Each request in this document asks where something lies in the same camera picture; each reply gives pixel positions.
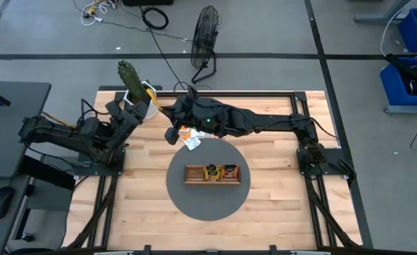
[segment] blue crate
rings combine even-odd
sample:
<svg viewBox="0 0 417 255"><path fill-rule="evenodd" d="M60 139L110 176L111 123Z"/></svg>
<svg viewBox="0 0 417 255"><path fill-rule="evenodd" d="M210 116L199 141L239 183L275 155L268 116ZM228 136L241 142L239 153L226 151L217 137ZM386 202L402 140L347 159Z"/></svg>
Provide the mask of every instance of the blue crate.
<svg viewBox="0 0 417 255"><path fill-rule="evenodd" d="M412 8L399 24L399 32L409 52L417 52L417 8Z"/></svg>
<svg viewBox="0 0 417 255"><path fill-rule="evenodd" d="M409 66L417 65L417 58L415 57L400 57L399 60ZM417 106L417 96L407 93L396 67L389 64L380 72L380 78L384 84L390 106Z"/></svg>

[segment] concrete floor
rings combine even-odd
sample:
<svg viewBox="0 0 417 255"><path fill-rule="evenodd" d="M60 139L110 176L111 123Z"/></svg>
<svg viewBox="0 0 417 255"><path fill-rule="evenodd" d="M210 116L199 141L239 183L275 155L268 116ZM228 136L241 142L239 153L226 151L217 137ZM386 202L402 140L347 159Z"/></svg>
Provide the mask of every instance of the concrete floor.
<svg viewBox="0 0 417 255"><path fill-rule="evenodd" d="M76 1L80 8L90 2ZM311 3L326 54L380 54L384 25L354 23L352 17L355 13L379 13L392 1ZM173 6L160 7L169 16L165 32L191 38L200 10L210 4L223 17L217 52L317 53L304 1L299 0L175 0ZM411 5L417 7L417 0ZM139 13L138 8L126 9ZM121 9L109 10L103 18L145 28L138 18ZM158 42L166 53L191 51L190 42L166 37L159 37ZM404 51L395 25L385 37L384 50ZM72 0L11 0L0 20L0 54L115 53L158 51L147 33L98 23L84 27ZM93 103L100 85L121 84L117 61L0 60L0 80L50 82L45 110L74 122L79 117L80 98ZM189 81L196 71L188 59L169 62L181 80ZM142 79L153 84L170 89L176 82L162 59L132 59L131 63ZM417 251L417 152L409 148L417 131L417 115L383 113L387 98L379 73L385 65L381 60L328 60L374 247ZM202 84L213 89L326 89L317 59L219 59L216 75ZM48 144L36 148L72 155ZM61 236L57 234L50 248L60 245Z"/></svg>

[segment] gray circular mat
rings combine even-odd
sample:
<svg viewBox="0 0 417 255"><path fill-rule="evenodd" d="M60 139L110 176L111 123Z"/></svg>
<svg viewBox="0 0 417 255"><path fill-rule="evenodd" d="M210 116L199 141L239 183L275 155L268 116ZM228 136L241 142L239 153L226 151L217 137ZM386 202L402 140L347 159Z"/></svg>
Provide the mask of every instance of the gray circular mat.
<svg viewBox="0 0 417 255"><path fill-rule="evenodd" d="M239 186L190 186L184 184L185 165L237 164ZM233 214L245 202L250 190L250 170L242 154L221 139L203 138L192 151L183 146L169 165L167 192L172 202L185 215L197 220L220 220Z"/></svg>

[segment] white label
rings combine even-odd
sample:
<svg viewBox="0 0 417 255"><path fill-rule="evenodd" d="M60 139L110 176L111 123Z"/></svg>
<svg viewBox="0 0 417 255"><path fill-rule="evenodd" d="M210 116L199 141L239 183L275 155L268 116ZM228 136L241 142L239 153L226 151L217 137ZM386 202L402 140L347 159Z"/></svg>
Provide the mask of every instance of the white label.
<svg viewBox="0 0 417 255"><path fill-rule="evenodd" d="M197 131L194 129L191 129L191 137L196 137L196 138L213 138L212 134L208 134L206 132L203 131Z"/></svg>
<svg viewBox="0 0 417 255"><path fill-rule="evenodd" d="M201 144L201 140L197 137L191 137L186 141L183 141L185 145L188 147L190 151L192 151L194 148L198 147Z"/></svg>

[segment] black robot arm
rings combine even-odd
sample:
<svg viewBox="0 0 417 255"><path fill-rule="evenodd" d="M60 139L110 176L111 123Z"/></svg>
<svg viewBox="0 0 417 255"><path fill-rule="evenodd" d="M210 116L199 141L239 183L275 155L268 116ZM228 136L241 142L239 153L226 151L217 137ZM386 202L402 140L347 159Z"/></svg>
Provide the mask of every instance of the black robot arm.
<svg viewBox="0 0 417 255"><path fill-rule="evenodd" d="M24 118L19 132L20 142L49 142L85 154L93 162L109 166L115 162L116 151L123 148L134 129L143 123L150 98L121 109L117 101L106 104L109 123L90 117L76 125L63 125L39 115Z"/></svg>
<svg viewBox="0 0 417 255"><path fill-rule="evenodd" d="M230 106L212 98L198 98L193 90L188 96L179 97L173 106L162 111L170 120L165 134L168 143L174 145L181 126L195 128L218 137L241 137L252 132L293 132L300 145L308 152L308 162L314 166L326 163L323 145L318 143L316 126L312 119L299 114L256 114L251 110Z"/></svg>

